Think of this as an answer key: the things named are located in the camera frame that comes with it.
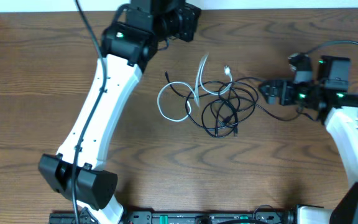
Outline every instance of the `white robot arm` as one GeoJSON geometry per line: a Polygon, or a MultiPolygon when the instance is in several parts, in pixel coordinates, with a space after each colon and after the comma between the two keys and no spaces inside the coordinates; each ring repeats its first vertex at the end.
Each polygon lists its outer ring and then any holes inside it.
{"type": "MultiPolygon", "coordinates": [[[[82,142],[82,150],[78,155],[79,167],[83,167],[85,163],[87,163],[92,166],[92,170],[96,171],[102,171],[106,165],[110,139],[122,109],[124,108],[130,93],[142,77],[142,70],[139,66],[137,64],[129,66],[128,60],[124,58],[115,55],[107,55],[105,62],[108,75],[106,92],[102,95],[93,118],[89,123],[82,142]]],[[[78,135],[96,101],[102,82],[103,71],[101,62],[98,60],[92,87],[85,100],[80,115],[70,134],[57,151],[57,154],[63,155],[62,160],[65,162],[73,163],[75,152],[73,146],[77,143],[78,135]]],[[[117,224],[121,219],[124,210],[122,205],[117,202],[115,196],[111,197],[111,200],[106,207],[99,210],[92,209],[90,205],[79,200],[77,203],[81,207],[87,207],[92,216],[94,216],[100,223],[117,224]]]]}
{"type": "MultiPolygon", "coordinates": [[[[351,188],[358,183],[358,107],[333,108],[324,124],[336,143],[351,188]]],[[[300,207],[297,224],[330,224],[333,211],[319,207],[300,207]]]]}

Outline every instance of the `green terminal block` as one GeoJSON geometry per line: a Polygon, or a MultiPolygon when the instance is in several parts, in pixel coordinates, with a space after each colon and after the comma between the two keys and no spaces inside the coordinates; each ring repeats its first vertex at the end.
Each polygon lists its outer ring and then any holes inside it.
{"type": "Polygon", "coordinates": [[[168,215],[160,216],[160,224],[168,224],[168,215]]]}
{"type": "Polygon", "coordinates": [[[240,216],[240,219],[249,219],[249,217],[246,215],[243,215],[243,216],[240,216]]]}

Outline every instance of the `wooden table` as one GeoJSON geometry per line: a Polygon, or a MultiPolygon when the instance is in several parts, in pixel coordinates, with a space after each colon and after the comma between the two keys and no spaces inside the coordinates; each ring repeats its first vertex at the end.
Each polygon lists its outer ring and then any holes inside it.
{"type": "MultiPolygon", "coordinates": [[[[97,35],[112,19],[111,12],[87,15],[97,35]]],[[[234,78],[283,78],[293,76],[290,54],[334,39],[358,41],[358,9],[203,11],[195,40],[175,40],[159,52],[122,112],[106,167],[119,176],[118,200],[154,210],[244,211],[263,203],[334,208],[347,192],[347,179],[320,123],[306,117],[280,122],[257,109],[237,138],[213,139],[191,121],[163,119],[156,105],[164,71],[173,81],[194,85],[206,52],[205,80],[225,81],[224,65],[234,78]]],[[[313,55],[314,64],[321,54],[352,58],[351,91],[358,92],[358,48],[324,49],[313,55]]],[[[54,210],[72,210],[37,165],[69,133],[95,67],[94,48],[76,12],[0,14],[0,223],[45,223],[54,210]]],[[[168,115],[180,118],[183,104],[165,92],[168,115]]],[[[266,108],[294,114],[292,107],[266,108]]],[[[199,120],[200,110],[194,116],[199,120]]]]}

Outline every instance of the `green led light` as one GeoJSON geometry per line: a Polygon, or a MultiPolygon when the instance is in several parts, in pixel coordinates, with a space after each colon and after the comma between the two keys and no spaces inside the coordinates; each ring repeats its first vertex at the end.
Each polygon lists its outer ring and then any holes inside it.
{"type": "Polygon", "coordinates": [[[168,215],[160,216],[160,224],[168,224],[168,215]]]}
{"type": "Polygon", "coordinates": [[[240,216],[240,219],[249,219],[248,216],[244,215],[244,216],[240,216]]]}
{"type": "Polygon", "coordinates": [[[116,37],[118,37],[118,38],[123,38],[123,37],[124,37],[124,34],[123,34],[122,32],[117,32],[116,37]]]}

